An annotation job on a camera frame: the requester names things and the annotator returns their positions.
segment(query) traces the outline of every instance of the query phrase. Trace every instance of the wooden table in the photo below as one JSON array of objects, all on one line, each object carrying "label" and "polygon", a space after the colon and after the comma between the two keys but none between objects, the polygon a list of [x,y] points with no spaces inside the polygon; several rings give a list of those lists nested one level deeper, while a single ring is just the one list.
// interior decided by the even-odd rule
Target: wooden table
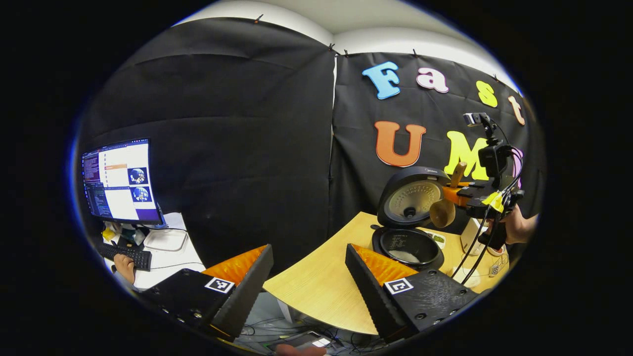
[{"label": "wooden table", "polygon": [[[372,224],[378,224],[376,216],[358,213],[339,232],[308,256],[267,280],[264,289],[280,302],[316,320],[356,333],[378,335],[363,297],[345,266],[348,243],[371,248],[374,232],[370,227]],[[439,270],[450,276],[451,269],[457,267],[464,256],[460,236],[424,228],[421,230],[436,232],[446,237],[446,245],[442,250],[444,264]],[[469,256],[464,267],[473,266],[476,259],[477,256]],[[497,276],[488,276],[490,266],[497,259],[499,257],[486,251],[477,267],[481,283],[472,288],[474,292],[480,293],[493,287],[508,271],[506,264]]]}]

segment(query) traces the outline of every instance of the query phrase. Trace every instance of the white wall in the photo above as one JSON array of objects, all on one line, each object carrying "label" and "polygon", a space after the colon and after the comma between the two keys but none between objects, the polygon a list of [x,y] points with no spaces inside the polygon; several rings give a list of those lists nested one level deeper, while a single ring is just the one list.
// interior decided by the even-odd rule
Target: white wall
[{"label": "white wall", "polygon": [[503,69],[503,66],[485,49],[469,42],[435,32],[398,27],[358,29],[332,34],[318,23],[280,6],[256,1],[217,2],[176,23],[176,25],[201,18],[238,17],[253,20],[264,14],[261,21],[274,23],[304,35],[328,46],[335,43],[339,53],[394,52],[413,53],[455,61],[497,78],[519,94],[517,85]]},{"label": "white wall", "polygon": [[393,52],[411,53],[444,58],[478,69],[497,78],[518,91],[516,84],[503,66],[485,49],[470,43],[429,31],[397,27],[361,29],[334,36],[334,47],[339,53]]},{"label": "white wall", "polygon": [[287,29],[295,30],[314,38],[326,46],[329,46],[330,43],[332,43],[334,36],[314,21],[279,6],[259,3],[256,1],[214,3],[176,23],[174,26],[183,22],[211,17],[252,18],[254,21],[261,14],[264,14],[264,16],[261,17],[261,21],[274,23]]}]

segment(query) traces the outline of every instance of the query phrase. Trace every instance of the orange letter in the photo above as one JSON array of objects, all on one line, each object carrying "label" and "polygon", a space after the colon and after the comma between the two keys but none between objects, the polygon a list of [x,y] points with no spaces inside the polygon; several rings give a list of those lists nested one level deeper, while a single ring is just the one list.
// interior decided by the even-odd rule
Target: orange letter
[{"label": "orange letter", "polygon": [[517,100],[514,98],[514,96],[511,95],[508,96],[508,101],[510,102],[510,104],[512,104],[512,108],[515,111],[515,116],[517,117],[518,123],[520,123],[521,125],[525,125],[525,119],[523,118],[523,116],[521,116],[521,106],[517,103]]},{"label": "orange letter", "polygon": [[420,158],[420,148],[422,145],[422,135],[427,131],[419,125],[407,125],[406,130],[409,132],[409,152],[401,156],[394,152],[394,141],[396,140],[396,131],[400,129],[400,125],[390,121],[378,121],[374,124],[378,129],[378,138],[376,139],[376,154],[381,161],[388,165],[396,167],[409,167]]}]

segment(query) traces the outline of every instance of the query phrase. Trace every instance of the open rice cooker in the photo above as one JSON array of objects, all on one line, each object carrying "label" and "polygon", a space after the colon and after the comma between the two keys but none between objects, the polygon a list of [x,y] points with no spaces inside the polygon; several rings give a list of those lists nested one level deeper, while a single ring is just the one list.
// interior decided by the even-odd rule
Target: open rice cooker
[{"label": "open rice cooker", "polygon": [[430,222],[431,204],[444,198],[450,183],[440,169],[408,167],[394,174],[380,197],[372,249],[415,270],[438,269],[444,254],[430,234],[416,229]]}]

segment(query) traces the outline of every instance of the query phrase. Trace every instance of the yellow tag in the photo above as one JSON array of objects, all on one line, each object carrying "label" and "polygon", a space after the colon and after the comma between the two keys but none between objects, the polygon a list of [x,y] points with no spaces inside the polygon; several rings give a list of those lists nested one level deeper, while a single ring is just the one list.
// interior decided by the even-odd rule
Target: yellow tag
[{"label": "yellow tag", "polygon": [[112,238],[116,236],[115,232],[110,229],[105,229],[101,233],[101,235],[103,236],[104,239],[106,239],[107,242],[110,242],[110,240],[112,240]]},{"label": "yellow tag", "polygon": [[499,191],[490,194],[486,200],[482,201],[483,204],[490,205],[493,209],[497,210],[500,213],[503,213],[503,195],[499,193]]}]

